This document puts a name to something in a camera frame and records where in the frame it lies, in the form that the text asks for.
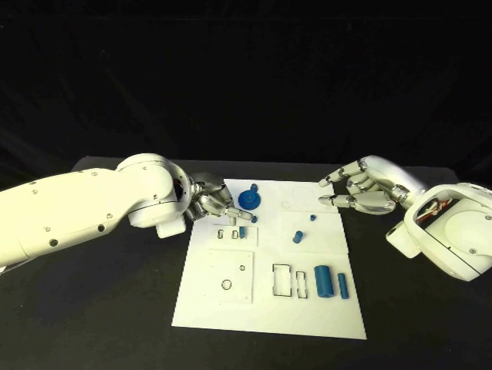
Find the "blue object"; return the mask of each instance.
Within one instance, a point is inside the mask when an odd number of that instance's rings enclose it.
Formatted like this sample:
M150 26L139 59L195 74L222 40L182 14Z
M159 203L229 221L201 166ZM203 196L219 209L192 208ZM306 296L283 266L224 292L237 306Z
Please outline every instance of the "blue object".
M335 296L332 273L327 266L316 266L314 268L314 279L316 279L316 291L319 297L332 298Z
M304 237L304 233L301 231L296 231L293 242L299 243L303 237Z
M343 276L343 273L337 274L337 278L339 278L340 298L349 299L346 277Z
M257 191L257 184L252 184L250 190L242 191L238 195L238 204L245 210L254 210L261 204L261 197Z

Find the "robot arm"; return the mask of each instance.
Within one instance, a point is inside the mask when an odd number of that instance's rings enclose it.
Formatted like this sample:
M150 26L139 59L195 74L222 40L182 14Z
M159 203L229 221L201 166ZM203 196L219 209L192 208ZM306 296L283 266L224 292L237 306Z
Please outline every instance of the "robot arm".
M156 154L139 154L116 171L92 169L32 181L0 192L0 267L71 247L113 231L127 215L160 237L186 230L183 212L251 219L232 206L222 178L196 182Z
M470 281L492 267L492 191L469 183L425 184L378 156L368 156L336 170L319 185L348 180L349 196L323 196L320 203L352 207L368 214L394 211L405 217L386 240L408 258L422 253L440 269Z

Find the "robotic hand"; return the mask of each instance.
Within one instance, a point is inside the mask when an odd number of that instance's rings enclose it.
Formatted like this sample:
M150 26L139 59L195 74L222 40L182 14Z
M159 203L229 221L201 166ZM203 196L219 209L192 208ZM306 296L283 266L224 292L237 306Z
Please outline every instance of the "robotic hand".
M0 192L0 267L71 247L113 231L127 215L136 227L169 237L206 215L251 220L234 207L224 179L192 177L156 154L127 158L117 169L67 173Z
M492 267L492 191L458 183L431 189L379 156L368 156L337 169L319 185L346 180L350 195L322 196L319 202L386 214L397 203L404 220L386 233L386 241L414 258L422 253L454 278L470 281ZM435 217L433 223L422 222Z

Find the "table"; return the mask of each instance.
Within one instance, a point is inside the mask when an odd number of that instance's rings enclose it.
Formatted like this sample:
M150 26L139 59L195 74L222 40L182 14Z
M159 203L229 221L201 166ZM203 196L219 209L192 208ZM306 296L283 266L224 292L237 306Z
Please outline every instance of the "table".
M87 157L74 167L114 169ZM190 173L316 181L339 165L177 160ZM446 168L410 167L430 184ZM343 185L335 190L343 191ZM0 369L492 368L492 271L466 283L385 241L402 218L340 210L368 340L170 326L188 232L117 230L0 277Z

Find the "black tabletop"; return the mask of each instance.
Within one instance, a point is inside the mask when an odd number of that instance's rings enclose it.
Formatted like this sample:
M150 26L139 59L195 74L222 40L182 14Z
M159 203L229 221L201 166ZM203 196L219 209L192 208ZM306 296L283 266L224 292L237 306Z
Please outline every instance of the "black tabletop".
M74 170L114 169L87 157ZM176 161L228 178L317 181L337 165ZM444 168L410 167L430 184ZM188 232L124 220L0 277L0 369L492 368L492 271L470 283L385 241L402 218L340 210L368 340L173 328Z

